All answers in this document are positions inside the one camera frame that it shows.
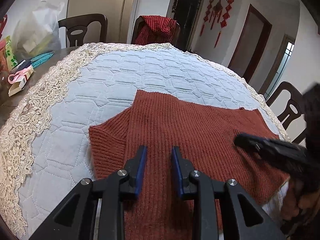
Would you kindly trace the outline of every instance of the small cardboard box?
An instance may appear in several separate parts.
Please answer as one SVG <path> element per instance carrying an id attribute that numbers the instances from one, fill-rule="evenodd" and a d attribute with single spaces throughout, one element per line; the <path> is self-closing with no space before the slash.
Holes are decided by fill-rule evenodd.
<path id="1" fill-rule="evenodd" d="M 25 72 L 23 76 L 20 76 L 10 87 L 9 93 L 8 93 L 9 97 L 23 90 L 24 85 L 26 84 L 27 80 L 32 75 L 32 73 L 33 73 L 33 67 L 31 65 L 28 71 Z"/>

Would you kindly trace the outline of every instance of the wooden door frame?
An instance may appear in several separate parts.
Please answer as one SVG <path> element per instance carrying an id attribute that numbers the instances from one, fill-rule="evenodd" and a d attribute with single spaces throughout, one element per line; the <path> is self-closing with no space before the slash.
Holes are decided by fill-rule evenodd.
<path id="1" fill-rule="evenodd" d="M 269 74 L 268 74 L 266 80 L 264 81 L 262 87 L 259 89 L 258 94 L 264 95 L 264 93 L 267 91 L 268 87 L 270 86 L 273 78 L 276 75 L 276 72 L 278 71 L 278 68 L 279 68 L 280 63 L 282 61 L 284 52 L 287 49 L 288 42 L 291 42 L 292 44 L 294 44 L 295 43 L 295 39 L 290 37 L 289 35 L 285 34 L 283 36 L 283 39 L 282 39 L 278 54 L 276 56 L 276 59 L 275 59 L 273 65 L 272 65 L 272 67 L 271 67 L 271 69 L 269 71 Z"/>
<path id="2" fill-rule="evenodd" d="M 243 78 L 245 79 L 245 81 L 247 83 L 249 83 L 254 71 L 256 70 L 256 68 L 260 62 L 260 59 L 261 59 L 263 51 L 267 45 L 269 35 L 271 32 L 271 28 L 272 28 L 272 24 L 256 8 L 254 8 L 252 4 L 250 4 L 249 9 L 248 9 L 248 13 L 247 13 L 247 17 L 245 19 L 244 26 L 242 28 L 241 35 L 238 40 L 238 44 L 237 44 L 236 49 L 232 55 L 232 58 L 231 58 L 230 63 L 228 65 L 228 68 L 231 67 L 233 61 L 235 60 L 236 53 L 238 52 L 238 49 L 241 45 L 241 40 L 244 36 L 244 30 L 247 27 L 247 24 L 249 21 L 250 13 L 254 14 L 256 17 L 258 17 L 259 20 L 261 20 L 263 22 L 263 28 L 262 28 L 257 46 L 252 54 L 251 60 L 247 66 L 247 69 L 245 70 L 245 72 L 243 74 Z"/>
<path id="3" fill-rule="evenodd" d="M 189 35 L 189 38 L 188 38 L 188 43 L 187 43 L 187 46 L 186 46 L 186 50 L 187 51 L 190 50 L 191 44 L 193 42 L 193 38 L 194 38 L 195 32 L 196 32 L 196 28 L 197 28 L 197 26 L 199 24 L 199 18 L 200 18 L 200 14 L 202 12 L 203 4 L 204 4 L 204 0 L 200 0 L 199 10 L 197 11 L 197 14 L 195 16 L 195 20 L 193 22 L 193 26 L 192 26 L 192 29 L 190 31 L 190 35 Z M 168 10 L 167 10 L 167 17 L 173 19 L 174 13 L 172 13 L 171 10 L 172 10 L 172 4 L 169 4 Z"/>

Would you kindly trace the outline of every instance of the red chinese knot decoration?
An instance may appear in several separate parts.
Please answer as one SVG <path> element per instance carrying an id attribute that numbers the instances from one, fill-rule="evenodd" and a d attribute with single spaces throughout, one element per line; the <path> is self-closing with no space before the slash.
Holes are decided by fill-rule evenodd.
<path id="1" fill-rule="evenodd" d="M 227 0 L 228 5 L 226 6 L 226 13 L 224 13 L 224 14 L 222 15 L 223 21 L 220 22 L 221 28 L 224 28 L 224 27 L 227 26 L 227 19 L 230 18 L 229 11 L 232 9 L 231 4 L 232 4 L 234 1 L 235 1 L 235 0 Z M 218 37 L 217 37 L 217 40 L 216 40 L 216 43 L 215 43 L 214 47 L 217 46 L 218 41 L 219 41 L 219 38 L 220 38 L 220 35 L 221 35 L 221 31 L 220 31 L 219 34 L 218 34 Z"/>
<path id="2" fill-rule="evenodd" d="M 203 18 L 204 23 L 203 23 L 202 28 L 201 28 L 200 36 L 203 33 L 204 26 L 205 26 L 204 24 L 209 20 L 208 15 L 210 14 L 210 10 L 212 8 L 212 3 L 213 3 L 213 0 L 209 0 L 209 5 L 207 6 L 207 11 L 205 12 L 205 17 Z"/>
<path id="3" fill-rule="evenodd" d="M 212 30 L 212 28 L 213 28 L 213 24 L 214 24 L 214 22 L 215 22 L 215 20 L 216 20 L 216 17 L 218 16 L 218 21 L 217 22 L 219 22 L 219 20 L 220 20 L 220 17 L 221 17 L 221 14 L 222 14 L 222 10 L 223 10 L 223 7 L 222 7 L 222 5 L 221 5 L 221 0 L 219 0 L 218 2 L 217 2 L 217 4 L 213 7 L 213 11 L 212 11 L 212 13 L 211 13 L 211 17 L 212 17 L 212 15 L 214 15 L 213 16 L 213 21 L 212 21 L 212 25 L 211 25 L 211 28 L 210 28 L 210 30 Z"/>
<path id="4" fill-rule="evenodd" d="M 221 28 L 224 28 L 224 27 L 227 26 L 227 19 L 230 18 L 229 11 L 232 9 L 231 4 L 232 4 L 234 1 L 235 1 L 235 0 L 227 0 L 228 5 L 226 6 L 226 13 L 225 13 L 224 15 L 222 15 L 223 21 L 220 22 Z"/>

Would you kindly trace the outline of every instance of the doorway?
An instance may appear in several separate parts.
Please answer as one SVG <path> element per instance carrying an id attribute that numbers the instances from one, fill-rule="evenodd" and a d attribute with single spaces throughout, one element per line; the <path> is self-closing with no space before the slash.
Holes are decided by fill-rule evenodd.
<path id="1" fill-rule="evenodd" d="M 262 94 L 267 100 L 278 84 L 282 73 L 287 66 L 287 63 L 291 57 L 293 48 L 294 48 L 295 39 L 285 34 L 282 43 L 278 52 L 278 55 L 275 59 L 275 62 L 270 69 L 270 72 L 263 83 L 262 87 L 259 90 L 259 94 Z"/>
<path id="2" fill-rule="evenodd" d="M 181 28 L 176 48 L 182 51 L 190 50 L 201 6 L 202 0 L 174 0 L 172 18 L 178 22 Z"/>
<path id="3" fill-rule="evenodd" d="M 266 47 L 272 24 L 251 4 L 228 68 L 249 83 Z"/>

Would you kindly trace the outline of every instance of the chair backrest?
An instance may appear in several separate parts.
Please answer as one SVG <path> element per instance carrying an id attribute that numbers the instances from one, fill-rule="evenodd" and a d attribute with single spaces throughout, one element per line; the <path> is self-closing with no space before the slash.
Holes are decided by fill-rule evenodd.
<path id="1" fill-rule="evenodd" d="M 302 94 L 292 84 L 290 84 L 287 81 L 283 81 L 266 102 L 267 106 L 271 106 L 271 104 L 276 100 L 276 98 L 279 96 L 279 94 L 283 90 L 289 91 L 290 99 L 287 102 L 287 106 L 285 110 L 279 116 L 277 116 L 277 118 L 279 119 L 280 122 L 282 122 L 284 119 L 286 119 L 286 117 L 288 117 L 282 124 L 284 129 L 287 129 L 289 124 L 293 120 L 299 118 L 303 114 L 302 109 L 300 107 L 302 103 Z M 291 109 L 290 105 L 293 105 L 297 109 L 297 113 L 295 113 Z M 305 137 L 306 137 L 306 130 L 304 130 L 300 135 L 298 135 L 298 137 L 295 138 L 295 140 L 293 140 L 292 142 L 299 144 L 302 142 L 302 140 Z"/>
<path id="2" fill-rule="evenodd" d="M 145 24 L 146 23 L 144 22 L 144 19 L 141 16 L 136 20 L 136 22 L 134 24 L 133 32 L 132 32 L 131 44 L 135 43 L 139 33 L 141 32 L 141 30 Z M 180 34 L 180 25 L 178 23 L 176 23 L 176 28 L 174 30 L 173 40 L 171 42 L 171 44 L 173 46 L 177 45 L 179 34 Z"/>
<path id="3" fill-rule="evenodd" d="M 107 28 L 108 28 L 108 20 L 107 18 L 100 13 L 79 15 L 71 18 L 66 18 L 58 21 L 59 28 L 66 27 L 67 29 L 67 37 L 70 41 L 70 47 L 82 46 L 83 39 L 88 30 L 88 25 L 92 22 L 100 22 L 101 30 L 100 30 L 100 42 L 106 42 L 107 38 Z M 81 30 L 81 33 L 71 34 L 74 31 Z"/>

